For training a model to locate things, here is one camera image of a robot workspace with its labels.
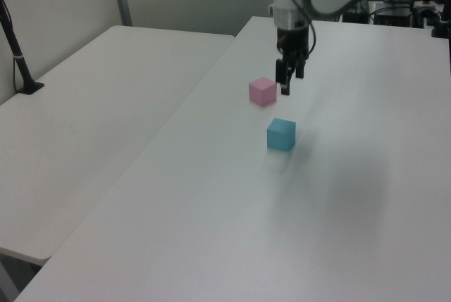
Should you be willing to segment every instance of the table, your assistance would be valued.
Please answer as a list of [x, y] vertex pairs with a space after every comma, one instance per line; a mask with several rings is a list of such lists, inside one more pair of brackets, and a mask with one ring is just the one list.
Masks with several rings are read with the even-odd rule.
[[[52, 301], [445, 301], [451, 80], [428, 30], [315, 22], [290, 96], [260, 108], [252, 18], [19, 296]], [[274, 117], [290, 153], [266, 148]]]
[[0, 253], [43, 265], [232, 40], [112, 27], [0, 106]]

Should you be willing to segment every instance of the white table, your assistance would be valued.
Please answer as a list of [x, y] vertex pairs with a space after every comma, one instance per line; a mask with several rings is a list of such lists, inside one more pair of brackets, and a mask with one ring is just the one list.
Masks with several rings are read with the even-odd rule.
[[112, 27], [0, 106], [0, 253], [44, 264], [232, 40]]
[[447, 41], [315, 24], [305, 79], [260, 108], [278, 52], [252, 18], [18, 302], [448, 300]]

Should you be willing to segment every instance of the cable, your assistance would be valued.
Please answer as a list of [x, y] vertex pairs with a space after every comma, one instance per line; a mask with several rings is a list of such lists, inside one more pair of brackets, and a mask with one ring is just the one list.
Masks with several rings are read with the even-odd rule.
[[14, 92], [17, 94], [17, 87], [16, 87], [16, 59], [13, 57], [13, 86], [14, 86]]
[[313, 44], [311, 45], [311, 49], [309, 51], [309, 55], [310, 55], [313, 52], [313, 50], [315, 49], [315, 46], [316, 46], [316, 31], [315, 31], [315, 27], [311, 23], [310, 17], [305, 13], [304, 9], [300, 6], [300, 4], [296, 0], [292, 0], [292, 2], [296, 5], [297, 10], [300, 11], [302, 13], [302, 15], [304, 16], [304, 18], [307, 20], [308, 26], [311, 27], [311, 32], [313, 34]]
[[384, 12], [384, 11], [396, 10], [396, 9], [399, 9], [399, 8], [408, 8], [410, 10], [410, 6], [389, 6], [389, 7], [386, 7], [386, 8], [380, 8], [380, 9], [378, 9], [376, 11], [373, 11], [373, 12], [371, 12], [369, 14], [369, 16], [376, 15], [377, 13]]
[[13, 26], [13, 19], [11, 14], [9, 13], [8, 7], [6, 6], [5, 1], [2, 1], [3, 6], [5, 7], [6, 13], [8, 14], [9, 22], [11, 23], [11, 27]]
[[[13, 27], [13, 19], [11, 17], [11, 14], [9, 13], [8, 6], [6, 5], [5, 1], [2, 1], [2, 4], [6, 10], [6, 13], [8, 14], [9, 23], [11, 24], [11, 27]], [[14, 86], [14, 92], [17, 94], [17, 86], [16, 86], [16, 59], [13, 57], [13, 86]]]

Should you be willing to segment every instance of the cube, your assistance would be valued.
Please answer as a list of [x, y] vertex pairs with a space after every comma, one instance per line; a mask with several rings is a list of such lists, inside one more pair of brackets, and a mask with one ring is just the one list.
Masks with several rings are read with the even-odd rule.
[[249, 83], [249, 100], [260, 106], [276, 101], [277, 84], [266, 77]]
[[267, 145], [271, 149], [290, 151], [296, 141], [296, 123], [274, 118], [266, 130]]

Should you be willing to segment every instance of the blue cube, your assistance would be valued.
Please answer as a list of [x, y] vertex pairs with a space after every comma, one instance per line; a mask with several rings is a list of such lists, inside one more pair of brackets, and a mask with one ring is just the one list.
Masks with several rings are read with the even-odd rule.
[[296, 123], [293, 121], [274, 118], [266, 132], [269, 148], [288, 152], [295, 145]]

